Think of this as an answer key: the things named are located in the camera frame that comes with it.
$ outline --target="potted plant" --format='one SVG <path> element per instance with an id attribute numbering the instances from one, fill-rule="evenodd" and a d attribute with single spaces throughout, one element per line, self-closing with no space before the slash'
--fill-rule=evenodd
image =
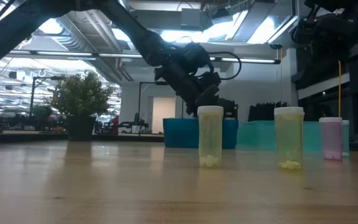
<path id="1" fill-rule="evenodd" d="M 45 131 L 45 124 L 52 114 L 52 109 L 50 106 L 35 106 L 32 109 L 32 114 L 38 120 L 38 129 Z"/>
<path id="2" fill-rule="evenodd" d="M 112 89 L 102 88 L 95 73 L 85 78 L 77 74 L 58 81 L 51 106 L 67 116 L 69 140 L 91 140 L 96 116 L 107 112 L 111 93 Z"/>

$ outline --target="wooden table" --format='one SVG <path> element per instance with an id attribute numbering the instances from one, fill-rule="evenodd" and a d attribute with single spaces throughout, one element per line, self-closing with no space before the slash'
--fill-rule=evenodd
<path id="1" fill-rule="evenodd" d="M 0 144 L 3 223 L 358 223 L 358 152 L 303 172 L 274 152 L 224 151 L 198 168 L 196 149 L 141 142 Z"/>

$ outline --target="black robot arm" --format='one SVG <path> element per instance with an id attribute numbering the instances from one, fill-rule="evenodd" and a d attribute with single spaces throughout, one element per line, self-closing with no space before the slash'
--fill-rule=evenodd
<path id="1" fill-rule="evenodd" d="M 140 25 L 117 0 L 27 0 L 0 21 L 0 59 L 30 36 L 41 24 L 70 11 L 99 9 L 125 32 L 145 61 L 153 66 L 155 79 L 164 78 L 183 98 L 187 113 L 196 114 L 198 106 L 217 105 L 220 84 L 209 55 L 199 44 L 178 48 L 158 34 Z M 194 76 L 198 68 L 208 65 L 210 72 Z"/>

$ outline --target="teal bin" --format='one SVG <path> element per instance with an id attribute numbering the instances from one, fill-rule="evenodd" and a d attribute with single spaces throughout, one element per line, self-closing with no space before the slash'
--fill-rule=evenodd
<path id="1" fill-rule="evenodd" d="M 251 121 L 239 125 L 237 143 L 249 149 L 273 151 L 276 148 L 274 121 Z M 303 150 L 321 152 L 321 131 L 317 121 L 303 122 Z"/>
<path id="2" fill-rule="evenodd" d="M 197 119 L 163 119 L 164 142 L 166 147 L 198 148 L 198 120 Z M 223 120 L 222 147 L 234 149 L 237 145 L 237 130 L 239 122 Z"/>

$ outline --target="plant pot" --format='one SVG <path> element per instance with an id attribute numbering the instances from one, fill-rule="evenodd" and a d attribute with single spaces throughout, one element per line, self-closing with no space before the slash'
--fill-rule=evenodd
<path id="1" fill-rule="evenodd" d="M 68 140 L 90 141 L 96 117 L 70 116 L 68 118 Z"/>

